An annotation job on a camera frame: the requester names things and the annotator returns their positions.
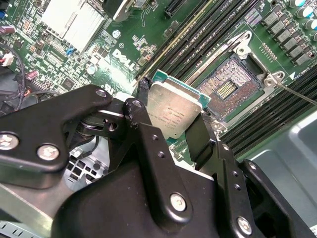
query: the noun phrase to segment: silver screw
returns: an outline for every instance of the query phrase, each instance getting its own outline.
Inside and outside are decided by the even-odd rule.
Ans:
[[[135,106],[139,107],[139,108],[142,107],[142,105],[141,105],[141,103],[140,103],[139,101],[134,100],[132,103],[133,103]]]
[[[19,139],[15,135],[0,134],[0,150],[12,150],[19,144]]]
[[[246,235],[252,234],[252,229],[251,229],[250,223],[245,218],[238,217],[237,222],[238,222],[240,229],[243,231],[244,234],[246,234]]]
[[[223,146],[223,148],[224,148],[225,150],[230,150],[229,147],[228,147],[226,144],[222,144],[222,146]]]
[[[249,162],[249,165],[250,165],[250,167],[251,167],[253,170],[256,170],[256,169],[257,169],[257,167],[255,166],[255,164],[253,164],[252,162]]]
[[[97,94],[98,96],[103,97],[103,98],[105,98],[105,97],[107,96],[106,92],[105,92],[104,90],[101,90],[101,89],[97,90],[97,91],[96,91],[96,94]]]
[[[54,160],[59,156],[59,150],[53,145],[42,145],[38,151],[38,156],[42,160]]]
[[[177,193],[170,196],[170,203],[176,211],[183,212],[186,209],[186,202],[184,198]]]

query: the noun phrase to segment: black wire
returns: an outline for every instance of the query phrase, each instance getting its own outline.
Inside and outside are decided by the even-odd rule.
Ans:
[[[99,140],[100,140],[99,136],[96,136],[96,142],[95,142],[94,147],[91,149],[91,151],[87,151],[85,153],[82,153],[77,159],[80,160],[80,159],[83,159],[83,158],[86,158],[86,157],[90,156],[96,150],[96,148],[98,147]]]
[[[20,101],[19,101],[18,106],[15,109],[16,111],[18,111],[18,110],[21,109],[21,106],[22,106],[22,103],[23,103],[23,98],[24,98],[24,93],[25,93],[25,70],[24,70],[24,64],[23,64],[22,59],[19,56],[19,54],[14,49],[12,49],[10,46],[4,45],[4,44],[0,44],[0,47],[3,48],[3,49],[6,49],[8,51],[11,51],[11,53],[17,58],[17,61],[20,64],[20,70],[21,70],[21,75],[22,75],[21,90],[20,90],[20,93],[19,93]]]

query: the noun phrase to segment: white connector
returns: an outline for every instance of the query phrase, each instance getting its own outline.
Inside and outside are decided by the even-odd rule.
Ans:
[[[5,54],[2,58],[4,62],[2,63],[3,67],[10,66],[13,63],[14,56],[11,53]]]

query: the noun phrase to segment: heatsink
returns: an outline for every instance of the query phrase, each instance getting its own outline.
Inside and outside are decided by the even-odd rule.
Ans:
[[[42,21],[48,31],[80,52],[86,50],[102,27],[104,17],[85,0],[51,0]]]

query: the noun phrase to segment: cpu processor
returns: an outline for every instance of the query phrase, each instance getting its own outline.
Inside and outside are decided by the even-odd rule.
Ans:
[[[207,95],[158,70],[149,90],[148,113],[167,138],[179,138],[210,102]]]

